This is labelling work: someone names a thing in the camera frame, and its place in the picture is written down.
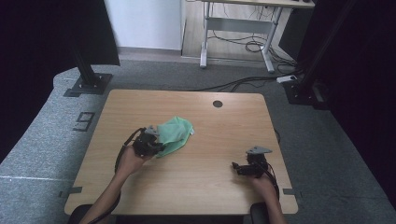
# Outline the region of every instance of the wooden table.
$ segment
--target wooden table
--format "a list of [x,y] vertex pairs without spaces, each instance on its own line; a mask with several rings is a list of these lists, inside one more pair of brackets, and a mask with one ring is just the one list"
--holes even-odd
[[[269,73],[274,73],[275,69],[271,62],[271,57],[268,54],[268,50],[271,46],[271,42],[274,38],[277,24],[279,22],[280,14],[282,13],[283,7],[297,7],[297,8],[313,8],[315,4],[310,0],[309,3],[305,3],[303,0],[292,1],[292,0],[201,0],[205,2],[204,11],[204,41],[201,46],[201,61],[200,67],[206,68],[207,61],[207,31],[229,31],[229,32],[240,32],[240,33],[254,33],[267,35],[265,45],[261,47],[262,57],[264,58],[265,65]],[[209,14],[210,4],[215,3],[226,3],[226,4],[238,4],[238,5],[253,5],[253,6],[268,6],[275,7],[274,19],[271,21],[252,21],[252,20],[236,20],[229,18],[215,18]]]
[[[214,107],[221,101],[222,107]],[[122,143],[138,128],[188,119],[195,130],[180,150],[145,163],[122,188],[118,215],[245,215],[261,198],[231,162],[248,164],[246,150],[267,147],[276,172],[285,214],[298,206],[276,134],[260,94],[186,91],[114,90],[106,101],[91,143],[69,195],[65,212],[94,203],[114,175]]]

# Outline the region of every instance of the hand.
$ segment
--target hand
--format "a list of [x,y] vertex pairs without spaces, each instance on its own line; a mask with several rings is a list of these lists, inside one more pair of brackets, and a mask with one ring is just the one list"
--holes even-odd
[[150,159],[151,157],[136,156],[134,154],[134,148],[132,146],[128,146],[122,153],[116,175],[121,175],[126,178],[138,171],[140,167]]
[[253,185],[254,189],[263,197],[266,203],[277,201],[276,190],[267,174],[263,174],[260,178],[248,176],[247,179]]

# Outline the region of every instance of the table leg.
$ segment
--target table leg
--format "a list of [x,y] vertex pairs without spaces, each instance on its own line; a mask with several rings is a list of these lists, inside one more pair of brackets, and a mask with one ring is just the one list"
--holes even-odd
[[275,72],[273,64],[271,62],[271,57],[268,54],[268,50],[271,47],[271,42],[272,42],[272,40],[274,38],[274,34],[275,34],[275,31],[276,31],[277,24],[279,22],[280,14],[282,13],[282,9],[283,9],[283,7],[277,7],[276,8],[275,18],[273,20],[273,24],[271,26],[270,33],[267,36],[267,42],[265,43],[265,46],[262,47],[262,57],[264,58],[264,61],[265,61],[265,64],[267,65],[267,70],[268,70],[269,73],[274,73]]
[[201,62],[200,62],[200,67],[201,68],[206,68],[206,59],[207,59],[207,24],[209,21],[209,9],[210,9],[210,3],[206,3],[206,8],[205,8],[205,21],[204,21],[204,42],[202,43],[201,46]]

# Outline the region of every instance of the wooden floor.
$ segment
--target wooden floor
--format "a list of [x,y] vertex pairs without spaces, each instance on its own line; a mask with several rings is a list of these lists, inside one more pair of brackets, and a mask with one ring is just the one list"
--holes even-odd
[[[258,20],[269,21],[273,14],[273,7],[255,7],[255,6],[242,6],[233,4],[222,4],[216,3],[211,7],[210,13],[214,17],[223,17],[231,19],[244,19],[244,20]],[[280,55],[289,58],[285,55],[284,51],[278,47],[279,39],[283,34],[286,22],[290,15],[290,8],[284,8],[281,14],[279,25],[276,29],[272,46],[274,49],[280,50]],[[238,39],[249,37],[246,40],[240,40],[237,42],[247,43],[251,41],[253,34],[242,34],[235,32],[222,32],[216,31],[216,35],[226,39]],[[245,44],[235,44],[224,40],[219,40],[214,37],[213,31],[208,32],[208,58],[215,59],[231,59],[240,61],[259,61],[263,62],[262,55],[258,52],[253,53],[245,49]],[[204,3],[201,1],[186,2],[186,28],[184,34],[182,56],[184,57],[200,57],[201,55],[201,43],[204,38]],[[265,40],[255,38],[256,41],[265,42]],[[255,46],[251,46],[251,49],[257,50]]]

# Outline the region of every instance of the white wall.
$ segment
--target white wall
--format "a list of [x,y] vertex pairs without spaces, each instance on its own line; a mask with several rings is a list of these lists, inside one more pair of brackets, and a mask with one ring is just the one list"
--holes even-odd
[[181,49],[184,0],[105,0],[118,47]]

